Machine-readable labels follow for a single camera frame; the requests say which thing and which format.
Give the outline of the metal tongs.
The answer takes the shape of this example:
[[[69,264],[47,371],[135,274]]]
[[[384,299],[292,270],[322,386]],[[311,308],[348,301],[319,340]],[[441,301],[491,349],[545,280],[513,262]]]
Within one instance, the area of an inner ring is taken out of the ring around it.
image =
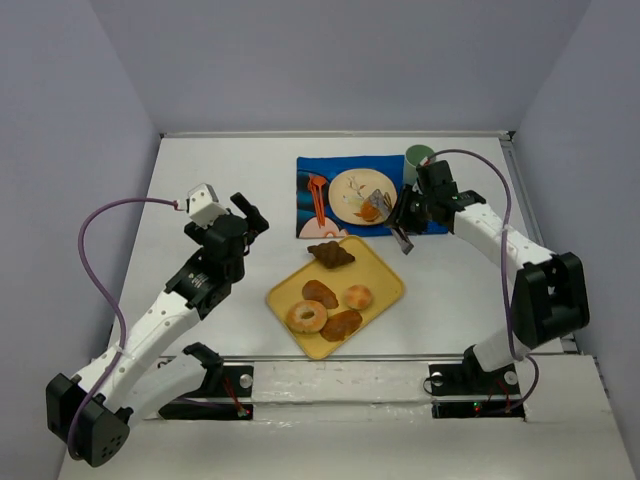
[[[392,215],[392,208],[389,202],[385,200],[384,195],[379,189],[374,190],[368,197],[367,201],[375,207],[384,217],[383,225],[389,229],[399,244],[404,255],[408,255],[414,248],[413,243],[408,234],[397,224]]]

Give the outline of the glazed oval bread roll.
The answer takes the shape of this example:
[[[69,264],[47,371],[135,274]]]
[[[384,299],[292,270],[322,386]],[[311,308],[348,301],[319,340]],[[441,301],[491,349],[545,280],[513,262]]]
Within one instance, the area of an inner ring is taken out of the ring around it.
[[[362,203],[358,216],[366,223],[374,224],[384,222],[388,213],[388,202],[384,197],[371,197]]]

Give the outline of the dark chocolate croissant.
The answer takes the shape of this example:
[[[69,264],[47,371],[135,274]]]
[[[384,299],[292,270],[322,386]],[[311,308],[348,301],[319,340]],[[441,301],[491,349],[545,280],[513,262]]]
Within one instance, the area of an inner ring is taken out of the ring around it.
[[[337,241],[308,246],[307,252],[329,270],[349,265],[355,261],[355,257]]]

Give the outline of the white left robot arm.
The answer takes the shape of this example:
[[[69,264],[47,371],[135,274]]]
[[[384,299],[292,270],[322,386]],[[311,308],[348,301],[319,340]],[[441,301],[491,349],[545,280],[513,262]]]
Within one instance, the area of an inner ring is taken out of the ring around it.
[[[117,342],[73,376],[58,374],[48,383],[47,426],[72,459],[94,468],[104,465],[151,414],[221,381],[223,359],[199,342],[164,367],[154,364],[230,295],[245,275],[244,259],[252,243],[269,227],[241,193],[230,200],[238,214],[219,203],[210,185],[201,184],[186,199],[172,202],[189,216],[184,232],[197,244],[196,252],[132,327],[109,297],[120,328]]]

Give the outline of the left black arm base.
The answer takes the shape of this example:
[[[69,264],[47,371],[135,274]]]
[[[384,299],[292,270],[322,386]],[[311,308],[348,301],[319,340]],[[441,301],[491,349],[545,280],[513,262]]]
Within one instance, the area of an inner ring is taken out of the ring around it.
[[[202,343],[182,351],[195,359],[204,371],[199,387],[182,394],[158,411],[164,420],[250,421],[254,366],[227,363],[218,353]]]

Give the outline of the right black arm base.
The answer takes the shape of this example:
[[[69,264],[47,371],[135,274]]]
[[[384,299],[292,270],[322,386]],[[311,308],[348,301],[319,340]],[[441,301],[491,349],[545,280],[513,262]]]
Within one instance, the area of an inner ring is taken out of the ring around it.
[[[457,363],[431,365],[422,387],[435,419],[526,417],[514,363],[484,371],[472,347]]]

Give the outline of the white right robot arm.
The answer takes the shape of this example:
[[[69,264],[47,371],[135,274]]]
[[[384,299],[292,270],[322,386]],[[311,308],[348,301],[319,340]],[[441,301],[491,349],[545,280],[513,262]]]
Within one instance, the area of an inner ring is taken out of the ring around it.
[[[590,320],[584,268],[575,254],[554,253],[510,225],[473,190],[461,191],[449,164],[429,157],[416,168],[413,185],[401,190],[385,225],[404,254],[411,236],[429,222],[473,246],[500,270],[505,326],[469,347],[461,363],[471,383],[557,338],[586,327]]]

